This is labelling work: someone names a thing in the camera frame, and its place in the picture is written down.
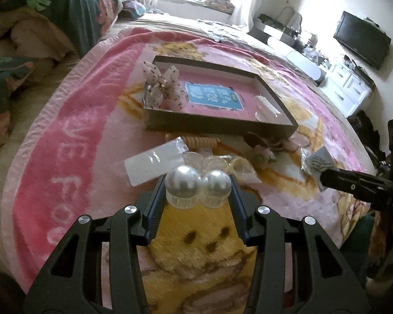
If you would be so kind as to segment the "yellow jewelry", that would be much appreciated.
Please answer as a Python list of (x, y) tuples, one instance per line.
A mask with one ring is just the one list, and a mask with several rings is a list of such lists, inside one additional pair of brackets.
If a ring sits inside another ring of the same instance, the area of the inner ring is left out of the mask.
[(185, 165), (195, 168), (202, 176), (213, 170), (221, 170), (234, 175), (240, 184), (260, 184), (253, 165), (246, 159), (237, 155), (209, 155), (203, 156), (197, 152), (183, 154)]

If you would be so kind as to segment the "pearl ball hair clip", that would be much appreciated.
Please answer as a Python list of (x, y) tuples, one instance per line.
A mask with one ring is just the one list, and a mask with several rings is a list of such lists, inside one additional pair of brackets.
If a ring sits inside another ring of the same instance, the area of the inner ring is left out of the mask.
[(228, 200), (231, 187), (229, 175), (218, 169), (202, 176), (195, 168), (181, 165), (165, 176), (167, 202), (182, 210), (198, 203), (210, 209), (220, 208)]

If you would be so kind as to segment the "white plastic packet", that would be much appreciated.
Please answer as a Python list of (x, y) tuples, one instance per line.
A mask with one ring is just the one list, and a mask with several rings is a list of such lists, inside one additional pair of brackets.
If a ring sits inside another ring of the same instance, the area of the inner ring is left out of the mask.
[(183, 154), (189, 148), (180, 138), (129, 157), (123, 162), (130, 185), (147, 183), (184, 164)]

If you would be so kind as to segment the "brown oval hair clip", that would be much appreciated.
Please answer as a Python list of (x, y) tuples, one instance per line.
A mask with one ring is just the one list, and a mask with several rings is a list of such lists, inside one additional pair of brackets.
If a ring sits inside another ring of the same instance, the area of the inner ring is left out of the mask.
[(282, 144), (279, 140), (267, 140), (265, 138), (257, 136), (255, 133), (244, 134), (243, 140), (251, 148), (254, 148), (256, 146), (261, 146), (264, 148), (278, 148)]

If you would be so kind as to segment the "white earring card packet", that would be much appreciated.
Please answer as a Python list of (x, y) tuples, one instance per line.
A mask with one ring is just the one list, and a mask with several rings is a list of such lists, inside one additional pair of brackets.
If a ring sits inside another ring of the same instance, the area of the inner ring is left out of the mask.
[(313, 178), (321, 192), (326, 190), (326, 186), (320, 182), (320, 176), (327, 169), (338, 170), (325, 146), (313, 153), (307, 149), (301, 149), (301, 170)]

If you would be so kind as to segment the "white drawer cabinet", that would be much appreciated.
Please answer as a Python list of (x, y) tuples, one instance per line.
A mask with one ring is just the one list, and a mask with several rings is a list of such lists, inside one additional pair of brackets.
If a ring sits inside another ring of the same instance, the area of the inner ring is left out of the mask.
[(331, 66), (319, 88), (346, 118), (368, 109), (373, 99), (373, 89), (339, 63)]

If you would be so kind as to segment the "white rounded bed footboard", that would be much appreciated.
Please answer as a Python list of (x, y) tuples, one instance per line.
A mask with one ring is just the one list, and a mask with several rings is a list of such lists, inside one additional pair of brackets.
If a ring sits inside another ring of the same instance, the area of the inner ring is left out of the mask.
[(315, 63), (306, 58), (303, 54), (274, 37), (269, 37), (267, 44), (274, 50), (276, 55), (292, 63), (295, 67), (313, 79), (317, 85), (321, 84), (325, 74)]

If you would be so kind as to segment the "pink teddy bear blanket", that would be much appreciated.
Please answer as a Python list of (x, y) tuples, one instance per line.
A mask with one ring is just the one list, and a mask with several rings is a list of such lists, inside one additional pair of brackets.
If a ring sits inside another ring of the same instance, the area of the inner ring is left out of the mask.
[[(29, 290), (57, 242), (82, 214), (115, 213), (152, 184), (133, 187), (124, 159), (161, 145), (147, 131), (142, 65), (162, 55), (215, 63), (259, 75), (298, 122), (292, 145), (248, 186), (279, 214), (314, 216), (336, 245), (368, 206), (339, 191), (320, 191), (301, 169), (301, 149), (327, 148), (339, 167), (362, 172), (370, 159), (346, 118), (316, 93), (312, 80), (271, 54), (189, 33), (135, 28), (103, 41), (67, 75), (15, 155), (2, 199), (10, 272)], [(157, 237), (139, 249), (153, 313), (242, 313), (255, 250), (238, 239), (230, 208), (167, 206)]]

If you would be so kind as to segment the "dark shallow cardboard tray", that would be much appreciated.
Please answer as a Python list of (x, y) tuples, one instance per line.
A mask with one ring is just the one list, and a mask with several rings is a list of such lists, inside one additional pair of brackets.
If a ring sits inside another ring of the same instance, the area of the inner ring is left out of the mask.
[(184, 58), (143, 63), (149, 130), (288, 139), (298, 123), (279, 96), (252, 72)]

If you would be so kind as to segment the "blue label card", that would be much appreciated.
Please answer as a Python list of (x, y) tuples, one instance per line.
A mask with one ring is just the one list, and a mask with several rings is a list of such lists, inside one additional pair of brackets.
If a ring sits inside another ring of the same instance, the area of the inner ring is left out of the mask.
[(184, 88), (187, 91), (191, 104), (218, 109), (243, 110), (243, 105), (238, 94), (231, 87), (186, 82)]

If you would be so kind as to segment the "white spotted fabric flower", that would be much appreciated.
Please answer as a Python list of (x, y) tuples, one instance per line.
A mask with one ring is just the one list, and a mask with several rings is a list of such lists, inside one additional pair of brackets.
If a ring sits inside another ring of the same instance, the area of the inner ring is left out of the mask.
[(189, 97), (179, 81), (179, 70), (170, 66), (164, 73), (150, 62), (143, 62), (145, 105), (149, 109), (182, 112)]

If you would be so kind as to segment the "grey striped folded blanket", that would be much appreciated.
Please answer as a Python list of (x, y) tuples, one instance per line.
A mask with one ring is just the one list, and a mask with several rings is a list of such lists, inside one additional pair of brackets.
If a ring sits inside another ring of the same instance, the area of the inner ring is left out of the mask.
[(213, 40), (219, 41), (231, 41), (243, 44), (244, 46), (250, 46), (251, 48), (258, 48), (262, 50), (269, 50), (270, 47), (248, 35), (239, 28), (235, 28), (228, 24), (224, 24), (218, 21), (208, 21), (208, 20), (190, 20), (192, 27), (195, 29), (200, 29), (207, 36)]

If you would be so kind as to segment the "clothes pile on windowsill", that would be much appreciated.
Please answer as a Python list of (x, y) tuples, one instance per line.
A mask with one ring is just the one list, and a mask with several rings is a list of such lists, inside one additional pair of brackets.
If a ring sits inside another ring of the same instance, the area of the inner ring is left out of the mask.
[(209, 7), (210, 9), (215, 9), (219, 12), (224, 12), (227, 14), (232, 14), (235, 6), (231, 3), (231, 0), (192, 0), (200, 4)]

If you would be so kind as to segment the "purple teal pillow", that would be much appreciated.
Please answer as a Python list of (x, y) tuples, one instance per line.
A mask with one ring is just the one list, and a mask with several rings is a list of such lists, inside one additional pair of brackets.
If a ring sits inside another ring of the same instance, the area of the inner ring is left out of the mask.
[(146, 7), (138, 0), (122, 0), (122, 9), (118, 14), (121, 19), (137, 20), (147, 13)]

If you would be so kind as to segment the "black wall television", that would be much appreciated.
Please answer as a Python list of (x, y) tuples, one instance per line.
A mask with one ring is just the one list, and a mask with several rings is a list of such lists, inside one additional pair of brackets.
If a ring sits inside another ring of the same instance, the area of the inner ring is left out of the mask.
[(390, 52), (391, 38), (372, 23), (348, 12), (341, 14), (333, 38), (375, 70)]

